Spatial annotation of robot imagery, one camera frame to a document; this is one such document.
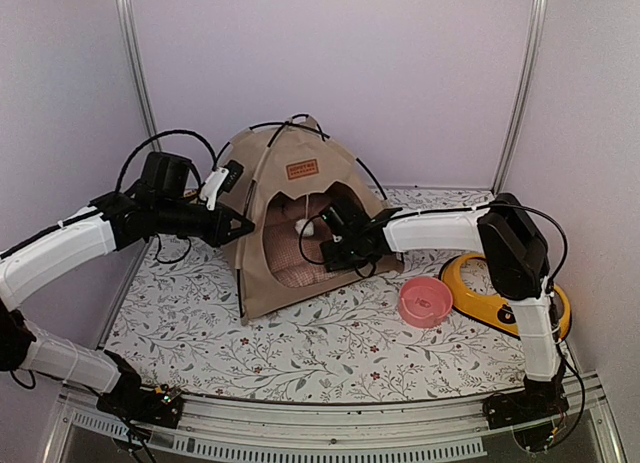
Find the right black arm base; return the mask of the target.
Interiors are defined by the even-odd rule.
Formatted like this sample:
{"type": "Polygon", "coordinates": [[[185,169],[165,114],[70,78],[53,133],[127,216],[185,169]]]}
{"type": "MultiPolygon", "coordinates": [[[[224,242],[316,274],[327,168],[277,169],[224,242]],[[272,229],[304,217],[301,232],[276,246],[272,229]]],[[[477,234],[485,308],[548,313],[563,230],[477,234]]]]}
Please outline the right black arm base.
{"type": "Polygon", "coordinates": [[[550,418],[563,419],[569,403],[560,381],[538,382],[524,379],[524,389],[513,393],[494,393],[482,402],[482,412],[490,429],[517,426],[545,419],[546,423],[517,430],[518,446],[532,453],[548,450],[559,429],[550,418]]]}

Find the green circuit board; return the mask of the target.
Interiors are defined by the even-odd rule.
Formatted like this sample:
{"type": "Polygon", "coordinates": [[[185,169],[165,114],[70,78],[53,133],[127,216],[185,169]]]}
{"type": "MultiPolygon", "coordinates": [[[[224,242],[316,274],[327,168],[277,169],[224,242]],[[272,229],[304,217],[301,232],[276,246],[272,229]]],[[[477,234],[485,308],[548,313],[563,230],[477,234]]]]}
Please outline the green circuit board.
{"type": "Polygon", "coordinates": [[[181,395],[182,390],[177,386],[162,384],[154,388],[154,393],[161,403],[170,404],[173,400],[181,395]]]}

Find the right aluminium frame post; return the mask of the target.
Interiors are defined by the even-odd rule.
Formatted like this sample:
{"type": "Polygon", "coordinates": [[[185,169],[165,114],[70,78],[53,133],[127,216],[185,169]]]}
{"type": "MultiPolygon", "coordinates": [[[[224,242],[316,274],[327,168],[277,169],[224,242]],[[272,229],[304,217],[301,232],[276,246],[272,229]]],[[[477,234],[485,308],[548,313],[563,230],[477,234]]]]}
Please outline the right aluminium frame post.
{"type": "Polygon", "coordinates": [[[522,124],[524,121],[528,97],[534,79],[539,48],[544,33],[548,0],[532,0],[525,52],[516,88],[515,99],[507,126],[506,136],[498,166],[494,174],[491,191],[500,193],[506,184],[513,158],[515,156],[522,124]]]}

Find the white pompom toy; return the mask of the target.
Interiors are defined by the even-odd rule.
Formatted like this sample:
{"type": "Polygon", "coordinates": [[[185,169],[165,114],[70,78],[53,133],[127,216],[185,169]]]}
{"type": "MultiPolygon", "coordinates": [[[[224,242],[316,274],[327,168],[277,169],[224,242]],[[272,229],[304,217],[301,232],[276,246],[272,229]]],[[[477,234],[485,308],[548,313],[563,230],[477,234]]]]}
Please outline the white pompom toy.
{"type": "Polygon", "coordinates": [[[303,238],[310,238],[315,233],[315,226],[311,219],[299,219],[295,222],[294,229],[303,238]]]}

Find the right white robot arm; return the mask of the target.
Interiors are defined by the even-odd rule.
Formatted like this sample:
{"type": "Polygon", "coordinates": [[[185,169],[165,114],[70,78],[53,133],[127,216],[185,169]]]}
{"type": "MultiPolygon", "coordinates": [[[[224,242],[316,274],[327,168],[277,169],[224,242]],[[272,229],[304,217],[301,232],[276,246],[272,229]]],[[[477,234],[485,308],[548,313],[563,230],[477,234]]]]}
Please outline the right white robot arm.
{"type": "Polygon", "coordinates": [[[532,219],[537,213],[510,193],[474,207],[385,208],[374,216],[342,199],[319,213],[332,235],[320,246],[322,263],[329,271],[360,270],[386,255],[414,250],[481,253],[493,288],[514,313],[525,377],[535,382],[518,395],[517,410],[537,419],[554,405],[549,382],[563,372],[552,315],[558,271],[550,266],[548,243],[532,219]]]}

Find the pink checkered cushion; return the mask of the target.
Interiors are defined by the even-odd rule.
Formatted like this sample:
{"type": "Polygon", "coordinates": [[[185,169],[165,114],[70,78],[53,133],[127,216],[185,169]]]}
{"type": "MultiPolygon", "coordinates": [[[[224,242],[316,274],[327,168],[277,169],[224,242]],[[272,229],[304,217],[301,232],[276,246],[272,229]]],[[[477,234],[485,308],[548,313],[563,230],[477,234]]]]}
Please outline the pink checkered cushion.
{"type": "Polygon", "coordinates": [[[278,194],[269,203],[263,227],[265,258],[270,273],[285,287],[308,287],[345,275],[356,276],[348,270],[328,272],[324,266],[306,261],[300,252],[295,222],[314,217],[330,202],[328,195],[312,193],[296,200],[278,194]]]}

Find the aluminium frame post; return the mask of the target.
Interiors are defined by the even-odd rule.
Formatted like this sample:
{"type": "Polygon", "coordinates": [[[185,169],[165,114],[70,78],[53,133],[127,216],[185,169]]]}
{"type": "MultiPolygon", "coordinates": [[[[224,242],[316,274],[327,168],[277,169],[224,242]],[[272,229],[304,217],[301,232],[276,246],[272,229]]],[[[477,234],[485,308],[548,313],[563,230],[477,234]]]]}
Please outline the aluminium frame post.
{"type": "Polygon", "coordinates": [[[141,120],[146,134],[152,136],[157,133],[157,125],[144,72],[133,0],[115,0],[115,5],[141,120]]]}
{"type": "Polygon", "coordinates": [[[515,99],[507,126],[506,136],[498,166],[494,174],[491,191],[500,193],[506,184],[513,158],[515,156],[522,124],[524,121],[528,97],[534,79],[539,48],[544,33],[548,0],[532,0],[525,52],[516,88],[515,99]]]}

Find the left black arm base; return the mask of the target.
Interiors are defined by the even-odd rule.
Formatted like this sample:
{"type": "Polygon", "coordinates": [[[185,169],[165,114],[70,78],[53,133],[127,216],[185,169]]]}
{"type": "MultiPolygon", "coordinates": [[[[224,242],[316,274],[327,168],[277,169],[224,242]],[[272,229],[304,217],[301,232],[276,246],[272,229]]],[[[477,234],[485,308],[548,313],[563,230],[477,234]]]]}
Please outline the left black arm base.
{"type": "Polygon", "coordinates": [[[170,404],[161,403],[154,393],[155,387],[144,387],[140,375],[124,358],[108,350],[105,354],[115,363],[119,378],[110,392],[98,397],[97,409],[127,423],[134,421],[176,429],[184,407],[182,395],[170,404]]]}

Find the pink pet bowl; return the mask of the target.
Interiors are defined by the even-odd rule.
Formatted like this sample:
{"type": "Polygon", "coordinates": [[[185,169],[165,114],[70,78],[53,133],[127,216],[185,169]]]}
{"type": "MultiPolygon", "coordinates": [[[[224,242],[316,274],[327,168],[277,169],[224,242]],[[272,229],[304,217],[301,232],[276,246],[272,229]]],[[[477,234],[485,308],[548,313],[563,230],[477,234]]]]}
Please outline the pink pet bowl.
{"type": "Polygon", "coordinates": [[[419,276],[407,280],[398,297],[398,313],[409,325],[427,329],[439,326],[453,308],[453,295],[441,280],[419,276]]]}

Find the left aluminium frame post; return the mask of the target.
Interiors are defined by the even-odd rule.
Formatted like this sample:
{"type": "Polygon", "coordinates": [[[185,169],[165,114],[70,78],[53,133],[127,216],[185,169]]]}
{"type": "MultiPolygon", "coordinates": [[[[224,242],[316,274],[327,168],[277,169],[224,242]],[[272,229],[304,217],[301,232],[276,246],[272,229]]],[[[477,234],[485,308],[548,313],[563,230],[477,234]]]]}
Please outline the left aluminium frame post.
{"type": "Polygon", "coordinates": [[[157,133],[157,125],[144,72],[133,0],[115,0],[115,5],[141,120],[146,134],[152,136],[157,133]]]}

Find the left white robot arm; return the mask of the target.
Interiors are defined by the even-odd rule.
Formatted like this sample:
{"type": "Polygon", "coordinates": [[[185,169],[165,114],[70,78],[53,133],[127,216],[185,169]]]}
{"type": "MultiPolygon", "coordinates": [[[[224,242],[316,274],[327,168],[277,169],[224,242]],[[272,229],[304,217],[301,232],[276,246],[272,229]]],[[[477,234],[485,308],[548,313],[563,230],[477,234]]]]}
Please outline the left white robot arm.
{"type": "Polygon", "coordinates": [[[128,417],[148,409],[141,378],[122,357],[92,350],[54,335],[22,312],[48,286],[61,288],[95,267],[99,258],[125,251],[154,237],[199,239],[217,248],[251,233],[253,223],[222,203],[244,172],[234,160],[198,181],[192,193],[187,181],[197,174],[188,158],[166,152],[147,155],[140,177],[91,200],[71,217],[1,255],[1,369],[41,373],[82,385],[100,394],[128,417]]]}

